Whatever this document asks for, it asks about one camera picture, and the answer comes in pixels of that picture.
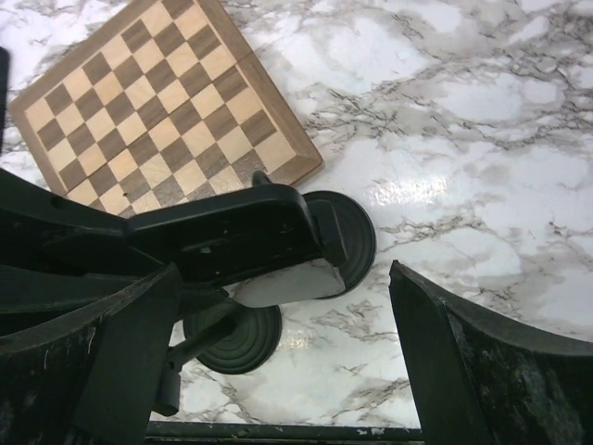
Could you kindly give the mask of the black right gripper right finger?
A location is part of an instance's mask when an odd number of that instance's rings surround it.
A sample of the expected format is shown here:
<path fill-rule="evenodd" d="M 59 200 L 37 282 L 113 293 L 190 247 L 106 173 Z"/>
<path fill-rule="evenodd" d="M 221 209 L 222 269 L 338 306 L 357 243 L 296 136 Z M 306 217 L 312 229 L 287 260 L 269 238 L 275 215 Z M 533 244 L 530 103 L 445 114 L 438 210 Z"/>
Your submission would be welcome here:
<path fill-rule="evenodd" d="M 591 343 L 512 320 L 398 261 L 389 275 L 425 443 L 591 443 Z"/>

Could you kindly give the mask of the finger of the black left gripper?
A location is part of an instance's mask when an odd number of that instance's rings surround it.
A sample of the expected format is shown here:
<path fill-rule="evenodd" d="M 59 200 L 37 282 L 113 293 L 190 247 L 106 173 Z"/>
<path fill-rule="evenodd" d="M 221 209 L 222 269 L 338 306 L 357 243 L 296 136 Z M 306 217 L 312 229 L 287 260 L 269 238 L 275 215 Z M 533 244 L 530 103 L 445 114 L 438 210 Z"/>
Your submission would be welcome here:
<path fill-rule="evenodd" d="M 129 244 L 125 226 L 2 171 L 2 324 L 43 323 L 170 264 Z"/>

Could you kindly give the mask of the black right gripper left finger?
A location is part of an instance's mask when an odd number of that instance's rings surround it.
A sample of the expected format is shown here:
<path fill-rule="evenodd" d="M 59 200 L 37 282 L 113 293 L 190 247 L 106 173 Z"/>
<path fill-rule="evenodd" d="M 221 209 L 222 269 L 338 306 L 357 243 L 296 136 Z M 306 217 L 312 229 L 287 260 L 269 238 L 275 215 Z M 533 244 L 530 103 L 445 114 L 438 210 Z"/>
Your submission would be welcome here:
<path fill-rule="evenodd" d="M 181 278 L 169 265 L 1 339 L 4 444 L 141 444 Z"/>

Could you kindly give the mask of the wooden chessboard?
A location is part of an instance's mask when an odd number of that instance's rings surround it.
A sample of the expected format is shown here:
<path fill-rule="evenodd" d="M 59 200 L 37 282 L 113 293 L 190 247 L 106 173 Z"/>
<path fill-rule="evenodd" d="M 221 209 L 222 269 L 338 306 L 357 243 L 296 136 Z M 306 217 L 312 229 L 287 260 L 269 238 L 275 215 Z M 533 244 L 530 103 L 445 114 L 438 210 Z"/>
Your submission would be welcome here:
<path fill-rule="evenodd" d="M 131 2 L 9 110 L 54 193 L 124 217 L 323 163 L 217 1 Z"/>

